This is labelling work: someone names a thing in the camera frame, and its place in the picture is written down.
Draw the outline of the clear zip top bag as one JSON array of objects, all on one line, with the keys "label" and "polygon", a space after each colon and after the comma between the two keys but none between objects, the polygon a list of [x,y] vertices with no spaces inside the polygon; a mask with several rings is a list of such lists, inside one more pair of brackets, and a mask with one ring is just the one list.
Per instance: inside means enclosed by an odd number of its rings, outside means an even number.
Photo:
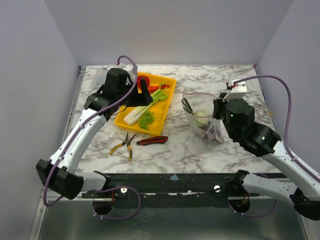
[{"label": "clear zip top bag", "polygon": [[182,91],[182,108],[191,129],[202,140],[224,143],[221,123],[213,118],[216,96],[206,92]]}]

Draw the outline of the green toy cabbage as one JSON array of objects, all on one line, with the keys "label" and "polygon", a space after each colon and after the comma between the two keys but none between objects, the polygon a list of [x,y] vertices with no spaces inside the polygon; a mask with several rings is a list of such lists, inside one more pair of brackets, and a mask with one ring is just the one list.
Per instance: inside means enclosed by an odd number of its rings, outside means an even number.
[{"label": "green toy cabbage", "polygon": [[206,112],[196,111],[193,113],[193,119],[197,127],[204,128],[209,123],[209,118]]}]

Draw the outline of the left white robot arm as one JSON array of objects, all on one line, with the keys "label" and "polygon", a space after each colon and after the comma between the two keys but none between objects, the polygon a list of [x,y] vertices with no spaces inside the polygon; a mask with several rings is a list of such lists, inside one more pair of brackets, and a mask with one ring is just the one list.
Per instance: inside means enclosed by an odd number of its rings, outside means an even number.
[{"label": "left white robot arm", "polygon": [[69,200],[85,191],[94,191],[101,198],[110,194],[111,185],[103,174],[76,175],[76,170],[94,136],[120,106],[147,106],[152,102],[146,83],[138,92],[137,77],[136,66],[128,69],[118,65],[108,70],[104,84],[87,97],[69,136],[48,160],[40,159],[36,164],[46,191],[52,190]]}]

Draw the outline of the green toy grapes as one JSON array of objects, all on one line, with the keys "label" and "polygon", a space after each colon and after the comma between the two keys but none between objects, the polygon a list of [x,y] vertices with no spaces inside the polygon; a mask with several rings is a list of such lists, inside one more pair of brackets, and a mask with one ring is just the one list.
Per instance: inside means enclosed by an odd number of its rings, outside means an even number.
[{"label": "green toy grapes", "polygon": [[138,121],[139,127],[143,130],[148,130],[148,126],[152,124],[154,120],[154,113],[151,111],[146,111]]}]

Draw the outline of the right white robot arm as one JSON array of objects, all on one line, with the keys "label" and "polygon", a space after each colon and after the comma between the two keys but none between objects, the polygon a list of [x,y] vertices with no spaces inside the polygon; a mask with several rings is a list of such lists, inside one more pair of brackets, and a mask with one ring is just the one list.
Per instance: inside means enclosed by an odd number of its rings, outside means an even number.
[{"label": "right white robot arm", "polygon": [[299,157],[290,157],[281,137],[270,127],[255,122],[255,109],[244,99],[213,100],[213,118],[221,120],[229,138],[280,170],[289,183],[267,179],[239,170],[230,182],[230,191],[241,196],[255,193],[292,206],[300,215],[320,219],[319,173]]}]

